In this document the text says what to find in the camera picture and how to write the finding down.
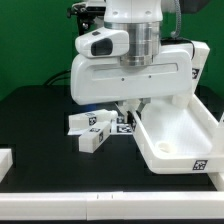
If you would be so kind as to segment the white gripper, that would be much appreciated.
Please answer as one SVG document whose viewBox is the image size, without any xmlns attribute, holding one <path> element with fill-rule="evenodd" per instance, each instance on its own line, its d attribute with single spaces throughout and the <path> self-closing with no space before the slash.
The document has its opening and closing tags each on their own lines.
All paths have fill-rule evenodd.
<svg viewBox="0 0 224 224">
<path fill-rule="evenodd" d="M 193 87 L 191 54 L 185 44 L 164 45 L 149 65 L 128 66 L 121 57 L 129 50 L 128 33 L 99 28 L 75 40 L 78 55 L 71 68 L 71 95 L 80 105 L 115 102 L 129 121 L 129 112 L 141 114 L 150 97 L 186 93 Z"/>
</svg>

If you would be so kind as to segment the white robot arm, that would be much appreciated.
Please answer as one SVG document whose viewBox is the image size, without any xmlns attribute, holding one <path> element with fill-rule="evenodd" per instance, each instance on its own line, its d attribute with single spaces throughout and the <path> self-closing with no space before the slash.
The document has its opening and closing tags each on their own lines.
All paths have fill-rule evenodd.
<svg viewBox="0 0 224 224">
<path fill-rule="evenodd" d="M 165 10 L 179 13 L 179 0 L 105 0 L 103 26 L 75 40 L 71 96 L 80 104 L 116 102 L 126 113 L 153 98 L 188 107 L 209 55 L 204 42 L 173 32 L 160 37 Z"/>
</svg>

